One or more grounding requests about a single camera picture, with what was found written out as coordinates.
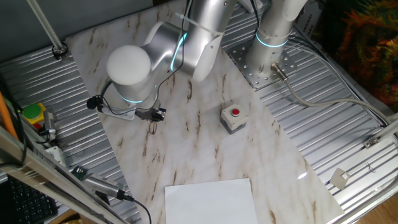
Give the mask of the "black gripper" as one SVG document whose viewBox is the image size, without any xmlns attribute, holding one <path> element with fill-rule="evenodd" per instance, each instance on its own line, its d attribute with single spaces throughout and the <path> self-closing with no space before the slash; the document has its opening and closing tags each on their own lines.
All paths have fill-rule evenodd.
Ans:
<svg viewBox="0 0 398 224">
<path fill-rule="evenodd" d="M 148 110 L 136 110 L 135 115 L 142 119 L 148 121 L 163 121 L 165 118 L 167 110 L 165 108 L 148 109 Z"/>
</svg>

